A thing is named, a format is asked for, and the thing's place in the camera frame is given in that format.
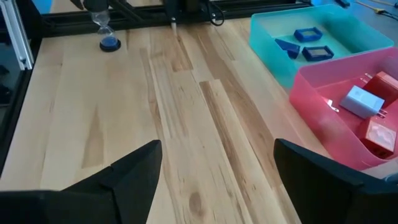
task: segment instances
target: turquoise container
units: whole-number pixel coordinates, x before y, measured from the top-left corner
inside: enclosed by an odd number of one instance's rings
[[[294,37],[295,30],[311,27],[322,31],[320,40],[301,43]],[[254,14],[249,45],[280,85],[288,90],[301,66],[319,62],[308,62],[301,53],[296,59],[289,58],[275,38],[301,46],[300,51],[303,47],[327,45],[335,54],[331,60],[394,46],[391,39],[332,4]]]

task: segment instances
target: red box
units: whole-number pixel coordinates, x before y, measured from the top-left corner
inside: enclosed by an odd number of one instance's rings
[[[398,80],[385,72],[379,72],[363,87],[364,90],[382,98],[386,108],[398,99]]]
[[[375,156],[386,159],[394,154],[397,128],[382,118],[370,117],[359,125],[357,136]]]

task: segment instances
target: pink plastic bin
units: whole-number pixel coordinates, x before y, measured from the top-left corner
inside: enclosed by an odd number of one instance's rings
[[[395,65],[386,65],[386,61],[395,61]],[[398,156],[398,139],[394,155],[387,160],[374,156],[355,135],[363,119],[339,103],[353,85],[364,86],[361,78],[367,79],[365,73],[384,70],[398,80],[397,67],[398,49],[393,47],[304,66],[295,77],[290,102],[336,161],[356,170],[374,167]],[[333,100],[340,112],[333,111],[322,97]],[[398,126],[398,101],[385,110],[384,122]]]

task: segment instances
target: wooden tabletop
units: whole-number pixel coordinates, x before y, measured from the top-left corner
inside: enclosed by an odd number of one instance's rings
[[[44,39],[1,190],[64,189],[160,139],[148,223],[298,223],[272,156],[329,156],[248,45],[249,19]]]

